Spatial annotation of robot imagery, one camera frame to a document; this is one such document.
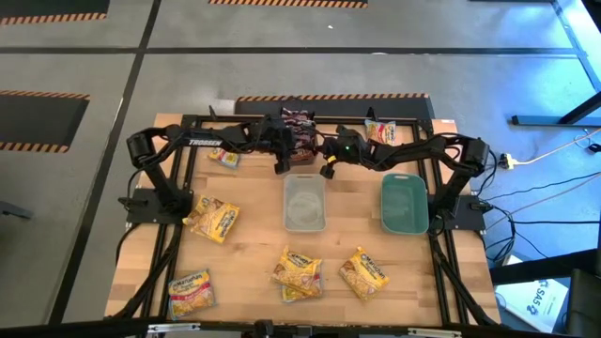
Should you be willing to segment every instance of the snack package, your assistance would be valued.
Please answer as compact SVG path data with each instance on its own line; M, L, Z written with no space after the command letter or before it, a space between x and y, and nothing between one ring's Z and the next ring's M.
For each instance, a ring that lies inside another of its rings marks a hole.
M340 268L340 274L362 300L373 298L390 281L362 247Z
M190 226L190 231L221 244L238 214L239 207L201 195L194 210L182 221Z
M238 161L240 160L239 154L233 154L219 148L214 148L213 151L208 154L208 157L217 161L219 164L232 169L238 168Z
M208 269L169 283L169 309L176 320L194 311L216 305Z
M321 264L321 259L313 259L300 253L291 252L286 246L271 279L302 293L309 293L319 264Z
M311 129L314 129L316 126L313 120L315 113L309 113L305 110L290 111L282 108L280 117L283 119L285 125L292 130L296 138L294 150L290 154L291 163L312 163L315 159L315 154L306 147L316 143L316 135L314 132L311 132Z
M366 135L369 140L383 145L394 146L396 139L396 122L381 123L365 120Z
M291 287L282 285L282 300L284 302L293 302L297 300L308 300L321 297L323 285L321 278L321 264L317 266L316 274L313 276L313 283L307 293L300 292Z

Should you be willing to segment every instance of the gray floor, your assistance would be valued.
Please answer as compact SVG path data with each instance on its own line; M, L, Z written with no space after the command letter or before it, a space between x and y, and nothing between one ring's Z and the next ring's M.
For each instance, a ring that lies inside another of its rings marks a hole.
M0 27L0 46L136 46L151 3L114 0L104 22ZM593 46L599 35L587 29L590 23L582 19L581 4L566 0L562 5L568 17L578 18L582 31L578 36L583 36L592 61L597 60L601 53L595 53ZM205 1L165 0L150 44L570 47L548 4L465 0L372 0L369 9L363 10L209 6ZM38 324L46 318L132 59L131 55L0 55L2 88L92 95L67 154L0 152L0 200L36 213L29 222L0 218L0 299L5 301L0 327ZM132 172L124 138L150 126L155 114L205 114L209 104L219 114L231 114L234 100L244 95L382 92L427 92L438 118L454 119L463 133L484 137L496 152L526 160L583 132L511 127L508 117L561 115L594 90L578 60L565 56L147 55L66 320L102 317L116 243L124 230L125 212L116 199L125 194ZM598 170L598 156L572 146L536 164L499 172L484 197L592 173ZM513 210L563 188L496 202ZM598 219L599 188L601 181L592 181L576 192L524 210L516 219ZM493 212L486 215L490 222L498 217ZM597 229L591 225L522 225L519 230L547 255L596 244ZM500 224L489 231L486 241L507 234L507 224ZM538 257L521 239L515 251ZM39 287L39 282L46 287Z

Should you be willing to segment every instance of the floor mat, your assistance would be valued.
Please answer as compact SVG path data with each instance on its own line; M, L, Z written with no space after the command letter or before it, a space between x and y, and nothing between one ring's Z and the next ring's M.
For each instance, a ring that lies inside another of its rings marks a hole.
M371 107L379 117L434 118L430 97L423 93L240 97L234 114L279 114L284 107L317 115L356 117L364 117Z
M208 0L212 5L367 8L367 0Z
M67 152L89 100L86 94L0 91L0 150Z
M2 0L0 24L63 23L106 18L110 0Z

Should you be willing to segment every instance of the wooden table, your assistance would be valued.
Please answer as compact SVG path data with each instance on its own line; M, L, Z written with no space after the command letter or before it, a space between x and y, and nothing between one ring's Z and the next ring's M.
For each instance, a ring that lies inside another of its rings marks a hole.
M155 126L179 124L181 118L182 115L160 114ZM225 125L205 123L203 127ZM435 132L456 131L454 121L434 120L433 125ZM355 127L363 132L363 126L351 126ZM335 126L318 128L334 132ZM413 142L410 128L397 127L397 143L409 142ZM164 141L156 143L161 146ZM238 322L272 319L274 324L311 325L440 325L426 235L398 236L381 229L380 184L385 173L368 171L358 165L337 164L334 179L326 183L326 229L314 234L292 234L285 230L282 220L285 176L273 173L275 159L271 155L243 155L238 170L232 170L209 160L209 152L209 148L200 148L196 157L192 183L194 204L201 194L213 195L239 206L240 214L222 245L184 227L176 278L209 268L218 302L217 306L184 319ZM184 150L182 165L186 163L187 154L188 150ZM293 167L290 173L317 174L323 162L318 159L313 165ZM165 173L169 172L171 163L170 159L162 164ZM446 181L451 171L444 165L441 167ZM399 164L391 172L417 174L417 163ZM183 174L180 170L180 184ZM141 184L149 186L147 178L142 177ZM429 190L433 192L433 183L430 185ZM157 228L156 224L142 224L123 244L107 315L120 310L146 278ZM463 282L488 315L499 320L482 241L471 231L454 231L454 235ZM321 299L282 303L280 286L270 281L270 275L285 245L323 259L324 295ZM355 253L357 246L362 246L391 278L384 290L368 302L359 300L338 274L338 269ZM161 289L155 290L151 314L158 312ZM446 291L451 318L458 322L454 292L448 281Z

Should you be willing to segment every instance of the transparent plastic bin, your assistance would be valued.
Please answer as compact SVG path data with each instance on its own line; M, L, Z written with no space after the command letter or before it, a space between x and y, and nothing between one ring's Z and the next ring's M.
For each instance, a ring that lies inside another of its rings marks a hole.
M325 179L321 175L288 175L284 179L284 226L291 232L326 228Z

